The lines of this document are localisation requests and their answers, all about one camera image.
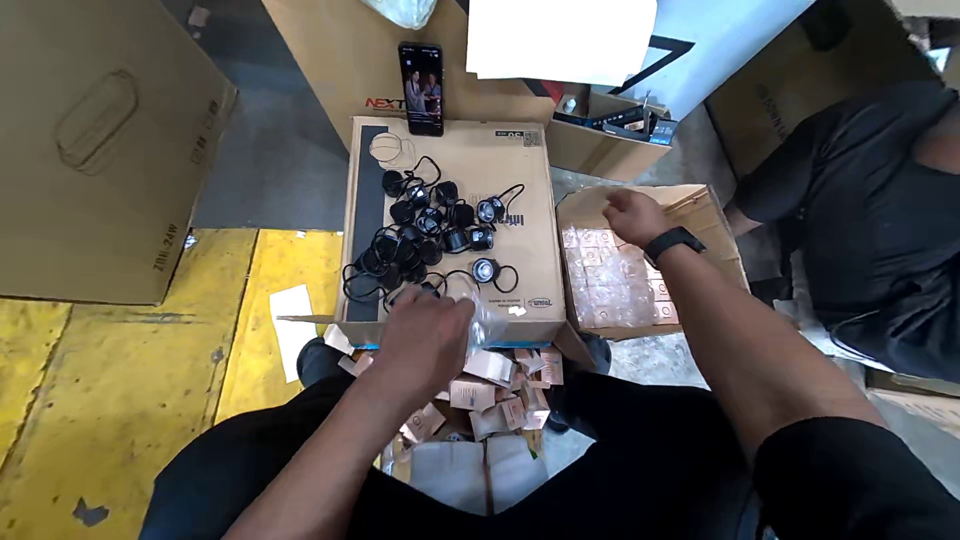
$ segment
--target black shirt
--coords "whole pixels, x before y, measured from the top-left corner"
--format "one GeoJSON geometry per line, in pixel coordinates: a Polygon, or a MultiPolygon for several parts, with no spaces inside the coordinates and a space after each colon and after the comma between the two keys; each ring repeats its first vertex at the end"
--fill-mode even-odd
{"type": "Polygon", "coordinates": [[[956,103],[955,90],[911,82],[829,107],[735,201],[759,222],[802,216],[813,307],[842,341],[895,371],[960,381],[960,176],[912,158],[956,103]]]}
{"type": "Polygon", "coordinates": [[[892,432],[850,418],[783,428],[754,485],[780,540],[960,538],[960,502],[892,432]]]}

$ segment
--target black wristwatch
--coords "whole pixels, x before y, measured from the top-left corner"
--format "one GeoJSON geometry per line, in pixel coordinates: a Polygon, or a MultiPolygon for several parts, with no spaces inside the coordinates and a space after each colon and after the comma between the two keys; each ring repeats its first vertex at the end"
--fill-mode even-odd
{"type": "Polygon", "coordinates": [[[707,250],[707,247],[700,243],[700,240],[698,240],[696,236],[690,234],[690,231],[686,228],[674,227],[666,233],[650,240],[647,247],[643,249],[643,253],[646,255],[647,260],[650,261],[650,264],[653,264],[654,268],[657,268],[657,258],[660,254],[677,244],[686,244],[691,250],[697,253],[703,253],[707,250]]]}

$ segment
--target pile of small boxes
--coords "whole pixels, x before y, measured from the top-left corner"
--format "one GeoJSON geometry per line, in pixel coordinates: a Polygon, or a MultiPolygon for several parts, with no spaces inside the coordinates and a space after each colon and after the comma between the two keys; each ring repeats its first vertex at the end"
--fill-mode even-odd
{"type": "MultiPolygon", "coordinates": [[[[478,351],[467,358],[449,390],[415,411],[400,433],[409,443],[419,444],[480,442],[497,433],[541,430],[550,415],[543,390],[564,383],[562,360],[555,347],[478,351]]],[[[359,377],[373,361],[364,352],[355,363],[342,365],[359,377]]]]}
{"type": "Polygon", "coordinates": [[[679,324],[660,272],[610,229],[562,232],[564,258],[582,329],[679,324]]]}

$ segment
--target plastic wrap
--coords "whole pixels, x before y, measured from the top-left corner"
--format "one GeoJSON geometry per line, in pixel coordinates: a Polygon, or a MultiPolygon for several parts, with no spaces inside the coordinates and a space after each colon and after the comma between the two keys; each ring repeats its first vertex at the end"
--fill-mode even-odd
{"type": "Polygon", "coordinates": [[[447,282],[449,285],[447,296],[454,300],[470,298],[473,301],[473,318],[470,320],[467,340],[467,358],[469,358],[500,339],[503,332],[507,330],[507,319],[487,307],[487,298],[477,290],[475,283],[467,279],[458,280],[458,278],[461,276],[452,276],[447,282]]]}
{"type": "Polygon", "coordinates": [[[360,0],[397,26],[419,30],[430,20],[437,0],[360,0]]]}
{"type": "Polygon", "coordinates": [[[581,328],[636,328],[657,322],[643,252],[605,229],[561,231],[581,328]]]}

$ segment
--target smartphone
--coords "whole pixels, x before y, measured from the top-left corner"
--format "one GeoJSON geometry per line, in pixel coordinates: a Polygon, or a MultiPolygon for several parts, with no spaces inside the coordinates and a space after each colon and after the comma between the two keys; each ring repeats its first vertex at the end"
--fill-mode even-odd
{"type": "Polygon", "coordinates": [[[444,53],[439,45],[408,41],[398,50],[407,129],[411,135],[443,135],[444,53]]]}

